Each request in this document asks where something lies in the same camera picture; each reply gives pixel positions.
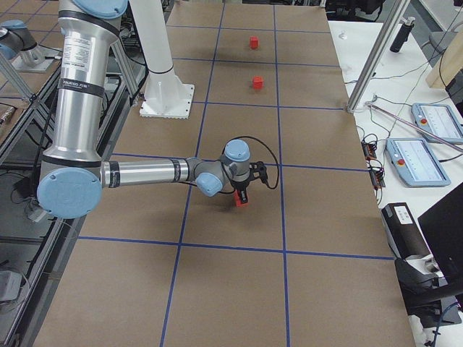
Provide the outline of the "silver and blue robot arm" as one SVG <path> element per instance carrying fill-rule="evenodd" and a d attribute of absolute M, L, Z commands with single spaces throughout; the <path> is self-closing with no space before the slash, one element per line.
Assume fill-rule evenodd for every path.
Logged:
<path fill-rule="evenodd" d="M 194 184 L 212 197 L 226 185 L 247 201 L 252 181 L 250 149 L 242 139 L 228 141 L 220 157 L 121 162 L 102 159 L 98 144 L 120 122 L 117 104 L 106 99 L 110 57 L 121 61 L 122 17 L 131 12 L 145 58 L 147 85 L 144 117 L 186 119 L 195 88 L 174 71 L 166 22 L 159 1 L 61 1 L 59 25 L 64 36 L 57 85 L 54 137 L 44 151 L 36 189 L 40 207 L 63 219 L 95 209 L 105 188 L 140 184 Z"/>

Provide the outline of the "second robot arm grey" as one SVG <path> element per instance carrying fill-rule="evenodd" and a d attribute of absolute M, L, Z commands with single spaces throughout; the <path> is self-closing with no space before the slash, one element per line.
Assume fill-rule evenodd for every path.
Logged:
<path fill-rule="evenodd" d="M 21 20 L 1 23 L 1 54 L 18 72 L 44 73 L 61 59 L 60 49 L 39 45 Z"/>

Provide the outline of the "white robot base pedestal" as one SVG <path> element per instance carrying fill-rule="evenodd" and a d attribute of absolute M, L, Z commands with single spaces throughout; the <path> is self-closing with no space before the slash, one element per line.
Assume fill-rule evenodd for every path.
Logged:
<path fill-rule="evenodd" d="M 134 0 L 130 6 L 148 68 L 140 115 L 188 118 L 195 86 L 182 83 L 174 71 L 161 2 Z"/>

